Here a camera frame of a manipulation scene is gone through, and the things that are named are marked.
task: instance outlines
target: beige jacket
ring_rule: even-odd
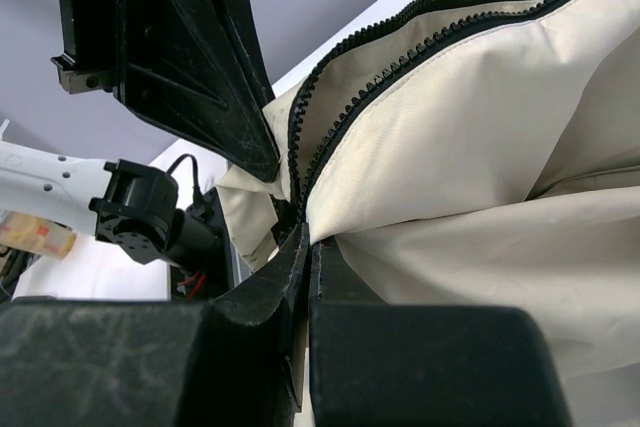
[[[348,99],[409,48],[467,15],[538,1],[427,13],[333,60],[309,101],[299,176]],[[389,302],[525,309],[565,377],[640,361],[638,72],[640,0],[569,0],[466,37],[353,122],[308,197],[312,242],[336,236]],[[276,181],[233,168],[218,183],[253,269],[276,249],[270,195],[291,198],[298,88],[264,109]]]

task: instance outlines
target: electrical wire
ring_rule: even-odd
[[[2,292],[4,292],[4,295],[7,296],[7,299],[11,300],[13,298],[13,295],[11,295],[9,292],[7,292],[7,289],[4,286],[4,276],[0,277],[0,290],[2,290]]]
[[[202,287],[202,284],[204,283],[206,278],[207,278],[206,274],[203,274],[202,277],[200,277],[200,280],[198,280],[198,283],[196,284],[196,286],[193,288],[191,292],[189,292],[189,295],[187,295],[187,300],[193,299],[196,293],[200,290],[200,287]]]
[[[198,180],[198,159],[196,159],[195,156],[193,156],[192,154],[182,154],[180,157],[173,161],[173,164],[169,166],[169,168],[167,169],[167,174],[172,175],[173,172],[185,159],[191,159],[193,172],[193,205],[195,207],[203,207],[205,210],[208,210],[209,206],[204,200],[202,189],[200,189],[200,181]]]
[[[193,274],[191,277],[189,277],[188,279],[185,279],[181,282],[178,282],[178,285],[187,285],[190,284],[191,282],[193,282],[196,278],[198,278],[198,275],[200,275],[200,271],[197,271],[195,274]]]

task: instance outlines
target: screw hole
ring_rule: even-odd
[[[91,77],[87,78],[85,84],[90,89],[95,89],[98,85],[100,85],[100,80],[95,75],[92,75]]]

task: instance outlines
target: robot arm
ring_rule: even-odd
[[[89,204],[104,197],[111,181],[105,165],[0,141],[0,208],[95,235],[98,214]]]
[[[117,244],[136,262],[207,267],[219,230],[176,209],[178,184],[162,170],[55,155],[0,141],[0,208],[59,222]]]

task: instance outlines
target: yellow package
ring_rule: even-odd
[[[1,245],[63,259],[75,241],[76,234],[55,222],[18,212],[0,211]]]

